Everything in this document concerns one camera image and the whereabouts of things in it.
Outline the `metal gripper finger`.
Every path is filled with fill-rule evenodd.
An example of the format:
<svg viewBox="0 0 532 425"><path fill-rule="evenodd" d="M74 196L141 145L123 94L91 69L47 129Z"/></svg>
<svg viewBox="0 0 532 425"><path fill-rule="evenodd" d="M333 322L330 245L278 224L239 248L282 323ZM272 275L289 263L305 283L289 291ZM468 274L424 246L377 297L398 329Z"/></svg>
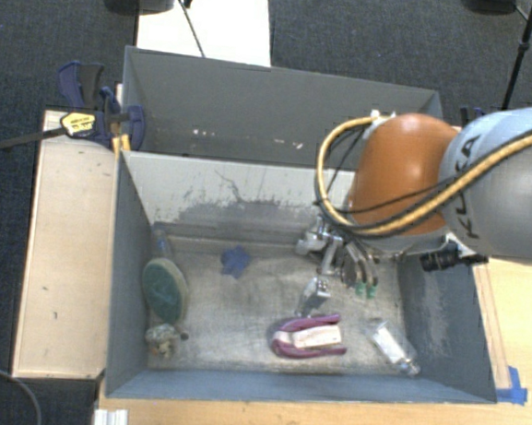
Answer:
<svg viewBox="0 0 532 425"><path fill-rule="evenodd" d="M319 236L317 231L306 230L295 245L295 253L307 255L321 252L325 247L325 240Z"/></svg>
<svg viewBox="0 0 532 425"><path fill-rule="evenodd" d="M325 277L312 278L301 292L295 314L309 317L331 298L329 282Z"/></svg>

